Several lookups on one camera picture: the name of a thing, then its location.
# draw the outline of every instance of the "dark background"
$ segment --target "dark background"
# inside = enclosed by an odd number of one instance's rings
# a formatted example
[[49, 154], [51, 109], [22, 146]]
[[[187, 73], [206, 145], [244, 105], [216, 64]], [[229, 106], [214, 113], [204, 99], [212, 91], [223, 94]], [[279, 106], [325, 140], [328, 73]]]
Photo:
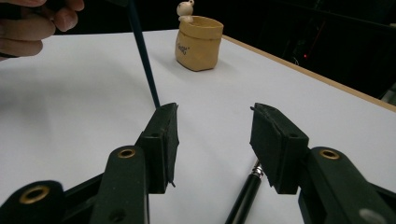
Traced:
[[[135, 0], [144, 31], [178, 28], [179, 0]], [[131, 32], [126, 9], [85, 0], [67, 35]], [[396, 82], [396, 0], [196, 0], [224, 34], [375, 98]]]

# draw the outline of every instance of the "table edge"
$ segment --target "table edge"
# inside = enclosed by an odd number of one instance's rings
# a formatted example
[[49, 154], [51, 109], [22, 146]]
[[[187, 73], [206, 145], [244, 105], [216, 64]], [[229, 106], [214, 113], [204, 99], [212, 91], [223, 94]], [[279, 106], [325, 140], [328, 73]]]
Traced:
[[283, 64], [283, 65], [285, 65], [285, 66], [287, 66], [289, 68], [292, 68], [292, 69], [294, 69], [294, 70], [296, 70], [298, 72], [301, 72], [301, 73], [303, 73], [303, 74], [305, 74], [305, 75], [307, 75], [309, 77], [312, 77], [312, 78], [317, 79], [317, 80], [319, 80], [319, 81], [321, 81], [323, 83], [326, 83], [326, 84], [328, 84], [330, 86], [333, 86], [333, 87], [335, 87], [335, 88], [337, 88], [337, 89], [339, 89], [341, 91], [345, 91], [345, 92], [347, 92], [349, 94], [352, 94], [354, 96], [357, 96], [357, 97], [359, 97], [359, 98], [361, 98], [361, 99], [363, 99], [363, 100], [365, 100], [367, 102], [370, 102], [370, 103], [375, 104], [375, 105], [379, 105], [379, 106], [381, 106], [383, 108], [386, 108], [386, 109], [388, 109], [390, 111], [396, 112], [396, 106], [395, 105], [390, 105], [390, 104], [388, 104], [386, 102], [383, 102], [383, 101], [381, 101], [379, 99], [376, 99], [376, 98], [374, 98], [374, 97], [372, 97], [370, 95], [367, 95], [367, 94], [365, 94], [365, 93], [363, 93], [361, 91], [354, 90], [354, 89], [352, 89], [352, 88], [350, 88], [350, 87], [348, 87], [346, 85], [343, 85], [343, 84], [341, 84], [339, 82], [333, 81], [333, 80], [331, 80], [331, 79], [329, 79], [327, 77], [323, 77], [323, 76], [321, 76], [321, 75], [319, 75], [317, 73], [314, 73], [314, 72], [309, 71], [309, 70], [307, 70], [305, 68], [302, 68], [302, 67], [300, 67], [300, 66], [298, 66], [298, 65], [296, 65], [294, 63], [287, 62], [287, 61], [285, 61], [285, 60], [283, 60], [281, 58], [278, 58], [278, 57], [276, 57], [276, 56], [274, 56], [274, 55], [272, 55], [270, 53], [267, 53], [267, 52], [265, 52], [263, 50], [260, 50], [260, 49], [256, 49], [256, 48], [254, 48], [254, 47], [252, 47], [252, 46], [250, 46], [248, 44], [245, 44], [245, 43], [243, 43], [243, 42], [241, 42], [239, 40], [236, 40], [236, 39], [234, 39], [232, 37], [229, 37], [227, 35], [223, 35], [222, 38], [226, 39], [226, 40], [228, 40], [230, 42], [233, 42], [234, 44], [239, 45], [240, 47], [243, 47], [245, 49], [249, 49], [249, 50], [251, 50], [253, 52], [256, 52], [256, 53], [258, 53], [258, 54], [260, 54], [260, 55], [262, 55], [262, 56], [264, 56], [264, 57], [266, 57], [268, 59], [271, 59], [271, 60], [273, 60], [273, 61], [275, 61], [277, 63], [281, 63], [281, 64]]

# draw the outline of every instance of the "black rod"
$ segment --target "black rod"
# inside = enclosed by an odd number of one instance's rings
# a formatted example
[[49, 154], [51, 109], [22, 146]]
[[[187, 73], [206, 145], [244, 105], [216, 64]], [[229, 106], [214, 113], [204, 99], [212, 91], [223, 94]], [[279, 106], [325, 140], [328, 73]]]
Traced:
[[129, 0], [128, 6], [128, 18], [134, 32], [134, 39], [136, 40], [137, 47], [139, 49], [140, 58], [145, 68], [146, 78], [148, 79], [149, 90], [151, 91], [152, 100], [154, 101], [155, 107], [160, 107], [160, 100], [158, 99], [157, 89], [155, 88], [155, 81], [152, 75], [151, 66], [149, 64], [149, 55], [146, 49], [145, 39], [143, 37], [142, 28], [140, 27], [139, 17], [137, 15], [136, 6], [134, 0]]
[[248, 212], [251, 205], [253, 205], [254, 198], [256, 197], [259, 186], [262, 183], [262, 176], [264, 171], [260, 166], [260, 162], [256, 161], [251, 174], [242, 187], [241, 192], [236, 199], [230, 215], [228, 215], [226, 224], [242, 224], [248, 217]]

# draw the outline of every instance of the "finger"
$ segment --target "finger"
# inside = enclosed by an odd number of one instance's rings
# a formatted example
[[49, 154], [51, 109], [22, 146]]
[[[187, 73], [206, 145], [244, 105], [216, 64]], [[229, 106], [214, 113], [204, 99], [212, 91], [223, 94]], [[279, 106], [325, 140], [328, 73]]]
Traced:
[[0, 3], [10, 3], [22, 7], [40, 7], [46, 3], [47, 0], [0, 0]]
[[0, 37], [14, 40], [41, 40], [55, 33], [54, 24], [36, 14], [17, 21], [0, 20], [0, 27], [3, 27]]
[[66, 32], [77, 25], [78, 15], [74, 10], [64, 7], [55, 14], [53, 23], [60, 31]]
[[43, 43], [0, 38], [0, 52], [15, 56], [37, 55], [43, 49]]
[[84, 1], [83, 0], [65, 0], [66, 5], [75, 11], [81, 11], [84, 9]]

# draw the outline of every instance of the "beige cup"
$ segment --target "beige cup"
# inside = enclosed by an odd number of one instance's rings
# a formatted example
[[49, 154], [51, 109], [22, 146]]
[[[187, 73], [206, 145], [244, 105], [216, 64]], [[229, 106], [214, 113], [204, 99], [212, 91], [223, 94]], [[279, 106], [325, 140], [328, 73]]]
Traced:
[[223, 24], [218, 21], [193, 16], [193, 22], [181, 21], [178, 27], [175, 55], [183, 66], [192, 71], [216, 66]]

